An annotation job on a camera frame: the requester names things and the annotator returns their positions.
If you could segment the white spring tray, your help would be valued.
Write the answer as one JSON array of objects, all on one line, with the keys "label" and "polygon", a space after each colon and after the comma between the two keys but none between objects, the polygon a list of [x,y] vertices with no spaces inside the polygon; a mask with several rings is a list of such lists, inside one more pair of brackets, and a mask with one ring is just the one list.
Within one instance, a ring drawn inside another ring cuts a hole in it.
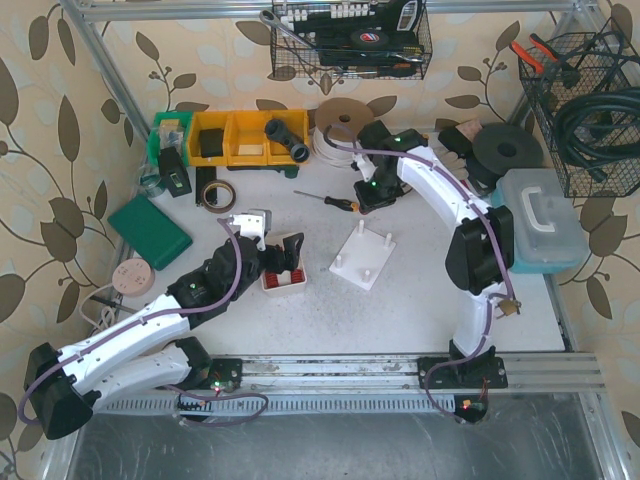
[{"label": "white spring tray", "polygon": [[[266,245],[280,245],[282,246],[282,239],[286,236],[296,233],[289,233],[279,236],[270,236],[266,238]],[[304,268],[304,262],[302,259],[302,247],[300,252],[300,261],[297,269],[302,269],[305,275],[305,282],[301,284],[292,284],[290,279],[290,274],[293,270],[284,271],[282,274],[278,275],[279,286],[277,288],[267,289],[265,285],[265,274],[267,272],[263,271],[261,276],[261,286],[263,292],[269,297],[283,297],[291,294],[302,293],[307,284],[307,274]]]}]

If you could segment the large red spring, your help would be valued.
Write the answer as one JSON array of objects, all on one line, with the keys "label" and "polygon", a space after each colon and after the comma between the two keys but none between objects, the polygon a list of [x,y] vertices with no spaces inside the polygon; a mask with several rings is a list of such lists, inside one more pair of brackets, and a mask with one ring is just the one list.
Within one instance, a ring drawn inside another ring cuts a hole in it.
[{"label": "large red spring", "polygon": [[265,274],[265,285],[267,289],[277,288],[279,286],[278,275],[267,272]]},{"label": "large red spring", "polygon": [[292,284],[301,284],[305,282],[305,275],[302,269],[293,270],[290,274]]}]

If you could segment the black orange screwdriver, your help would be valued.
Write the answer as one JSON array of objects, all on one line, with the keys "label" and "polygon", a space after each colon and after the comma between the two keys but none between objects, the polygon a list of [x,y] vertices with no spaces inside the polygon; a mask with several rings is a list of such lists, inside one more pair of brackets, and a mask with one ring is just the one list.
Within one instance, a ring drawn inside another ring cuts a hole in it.
[{"label": "black orange screwdriver", "polygon": [[359,212],[359,204],[348,199],[339,199],[331,196],[319,196],[319,195],[302,192],[298,190],[294,190],[293,193],[304,196],[304,197],[321,200],[325,205],[333,206],[342,211],[353,212],[353,213]]}]

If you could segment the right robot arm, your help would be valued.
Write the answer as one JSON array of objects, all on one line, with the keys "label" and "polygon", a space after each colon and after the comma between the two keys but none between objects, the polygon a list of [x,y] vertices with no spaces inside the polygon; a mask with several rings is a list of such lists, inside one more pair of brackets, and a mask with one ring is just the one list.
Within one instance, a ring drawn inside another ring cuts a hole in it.
[{"label": "right robot arm", "polygon": [[368,163],[354,185],[361,212],[391,206],[414,191],[452,232],[445,271],[461,292],[459,321],[448,360],[420,360],[422,387],[505,387],[490,333],[495,309],[519,305],[509,277],[514,263],[511,211],[492,207],[469,191],[413,129],[393,135],[374,121],[361,129],[354,144],[360,149],[357,158]]}]

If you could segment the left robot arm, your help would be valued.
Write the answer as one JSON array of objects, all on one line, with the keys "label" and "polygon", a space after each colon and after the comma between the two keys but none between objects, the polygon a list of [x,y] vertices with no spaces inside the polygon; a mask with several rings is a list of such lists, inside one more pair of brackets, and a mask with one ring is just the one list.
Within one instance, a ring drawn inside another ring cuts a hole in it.
[{"label": "left robot arm", "polygon": [[201,266],[115,326],[60,349],[50,343],[35,347],[20,404],[32,406],[36,417],[20,411],[19,418],[57,440],[131,391],[195,387],[209,355],[190,331],[225,313],[263,273],[296,270],[303,242],[296,233],[260,249],[256,240],[235,233]]}]

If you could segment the large red spring in tray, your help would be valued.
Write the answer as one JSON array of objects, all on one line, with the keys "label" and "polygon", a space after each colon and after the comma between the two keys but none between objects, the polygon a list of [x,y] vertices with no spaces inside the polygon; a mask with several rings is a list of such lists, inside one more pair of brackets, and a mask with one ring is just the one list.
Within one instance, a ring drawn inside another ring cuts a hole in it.
[{"label": "large red spring in tray", "polygon": [[305,282],[305,275],[302,269],[293,270],[290,274],[292,284],[301,284]]}]

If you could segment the brown packing tape roll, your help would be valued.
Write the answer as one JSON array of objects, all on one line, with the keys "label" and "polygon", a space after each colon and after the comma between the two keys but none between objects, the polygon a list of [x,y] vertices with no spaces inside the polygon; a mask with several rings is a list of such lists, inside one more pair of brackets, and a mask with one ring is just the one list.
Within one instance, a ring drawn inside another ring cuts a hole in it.
[{"label": "brown packing tape roll", "polygon": [[236,203],[236,190],[223,180],[207,182],[201,190],[201,206],[210,213],[223,214],[230,211]]}]

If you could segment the beige work glove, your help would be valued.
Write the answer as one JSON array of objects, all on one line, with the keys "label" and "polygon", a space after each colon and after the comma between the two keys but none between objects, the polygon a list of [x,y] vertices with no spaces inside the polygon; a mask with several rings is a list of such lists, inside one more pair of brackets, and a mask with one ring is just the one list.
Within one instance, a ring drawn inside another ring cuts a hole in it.
[{"label": "beige work glove", "polygon": [[454,151],[449,151],[445,147],[436,147],[434,153],[444,167],[460,181],[468,179],[466,160]]}]

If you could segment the black brush block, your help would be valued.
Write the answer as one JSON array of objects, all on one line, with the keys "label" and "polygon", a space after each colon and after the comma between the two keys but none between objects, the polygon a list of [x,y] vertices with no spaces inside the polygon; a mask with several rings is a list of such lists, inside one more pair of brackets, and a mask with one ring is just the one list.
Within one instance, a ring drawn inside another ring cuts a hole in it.
[{"label": "black brush block", "polygon": [[445,128],[439,133],[438,140],[448,151],[467,157],[473,152],[473,141],[482,128],[478,119],[469,120]]}]

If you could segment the grey pipe fitting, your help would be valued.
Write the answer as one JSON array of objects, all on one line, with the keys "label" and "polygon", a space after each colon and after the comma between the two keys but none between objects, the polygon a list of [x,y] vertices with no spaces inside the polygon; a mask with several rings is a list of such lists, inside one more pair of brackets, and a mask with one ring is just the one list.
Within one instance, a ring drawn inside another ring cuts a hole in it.
[{"label": "grey pipe fitting", "polygon": [[303,163],[309,158],[309,147],[301,137],[287,127],[283,120],[276,118],[269,120],[265,125],[264,132],[270,141],[282,145],[295,163]]}]

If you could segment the black device with label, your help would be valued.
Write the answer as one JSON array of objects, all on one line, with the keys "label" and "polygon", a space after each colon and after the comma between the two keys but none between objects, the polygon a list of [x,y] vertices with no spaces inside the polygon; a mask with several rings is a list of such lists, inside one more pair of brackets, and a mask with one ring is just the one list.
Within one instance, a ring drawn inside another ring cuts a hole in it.
[{"label": "black device with label", "polygon": [[158,169],[165,188],[174,198],[192,192],[186,167],[174,147],[164,148],[160,151]]}]

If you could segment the black spool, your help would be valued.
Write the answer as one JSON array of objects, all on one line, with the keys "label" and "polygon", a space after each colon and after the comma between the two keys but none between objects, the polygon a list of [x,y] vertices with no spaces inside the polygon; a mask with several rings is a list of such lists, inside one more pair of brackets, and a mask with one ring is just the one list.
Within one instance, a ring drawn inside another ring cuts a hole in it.
[{"label": "black spool", "polygon": [[511,169],[540,168],[544,154],[535,137],[519,126],[494,123],[483,127],[466,158],[469,178],[489,189]]}]

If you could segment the small glass jar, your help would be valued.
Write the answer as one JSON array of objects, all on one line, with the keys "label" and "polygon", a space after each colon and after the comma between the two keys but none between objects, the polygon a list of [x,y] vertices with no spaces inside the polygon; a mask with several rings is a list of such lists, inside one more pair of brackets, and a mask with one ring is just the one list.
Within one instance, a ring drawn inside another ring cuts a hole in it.
[{"label": "small glass jar", "polygon": [[143,168],[139,175],[138,188],[147,198],[160,196],[165,191],[165,187],[158,169],[153,166]]}]

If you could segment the orange handled pliers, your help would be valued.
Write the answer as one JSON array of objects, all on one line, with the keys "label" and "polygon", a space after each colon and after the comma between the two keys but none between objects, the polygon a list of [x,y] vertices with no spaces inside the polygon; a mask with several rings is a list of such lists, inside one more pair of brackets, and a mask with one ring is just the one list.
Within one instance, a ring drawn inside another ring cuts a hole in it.
[{"label": "orange handled pliers", "polygon": [[535,33],[529,36],[529,41],[532,44],[532,50],[524,48],[517,41],[512,41],[509,48],[520,60],[529,65],[536,75],[542,75],[545,71],[544,63],[534,56],[534,52],[542,54],[544,58],[552,63],[558,61],[559,54],[548,42]]}]

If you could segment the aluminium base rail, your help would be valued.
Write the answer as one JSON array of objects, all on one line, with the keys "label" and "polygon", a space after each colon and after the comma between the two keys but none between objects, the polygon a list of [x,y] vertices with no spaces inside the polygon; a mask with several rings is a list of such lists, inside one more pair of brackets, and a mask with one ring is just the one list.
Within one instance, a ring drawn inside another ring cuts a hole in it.
[{"label": "aluminium base rail", "polygon": [[596,358],[584,353],[499,354],[487,365],[441,367],[441,357],[415,355],[252,355],[222,357],[191,367],[175,347],[109,364],[86,355],[64,367],[81,394],[103,400],[176,385],[184,390],[392,393],[428,388],[462,393],[482,386],[504,393],[576,393],[605,388]]}]

